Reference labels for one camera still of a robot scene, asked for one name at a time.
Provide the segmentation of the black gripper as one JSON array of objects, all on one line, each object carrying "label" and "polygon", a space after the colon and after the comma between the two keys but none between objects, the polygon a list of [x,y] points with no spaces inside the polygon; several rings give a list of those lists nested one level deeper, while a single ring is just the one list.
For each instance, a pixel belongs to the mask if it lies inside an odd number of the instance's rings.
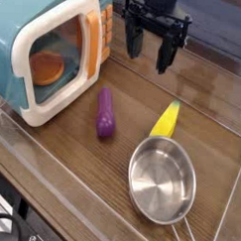
[{"label": "black gripper", "polygon": [[143,46],[144,29],[163,37],[157,57],[159,74],[173,64],[178,48],[183,48],[191,16],[178,0],[125,0],[123,8],[127,51],[130,59],[136,58]]}]

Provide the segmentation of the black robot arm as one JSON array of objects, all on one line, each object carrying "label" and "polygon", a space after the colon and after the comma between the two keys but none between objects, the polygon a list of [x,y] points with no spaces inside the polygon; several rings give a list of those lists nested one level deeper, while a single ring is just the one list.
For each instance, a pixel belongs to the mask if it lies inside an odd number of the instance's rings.
[{"label": "black robot arm", "polygon": [[122,17],[125,20],[125,39],[128,57],[140,55],[144,31],[162,39],[156,61],[159,74],[166,72],[179,48],[186,45],[191,16],[178,4],[178,0],[125,0]]}]

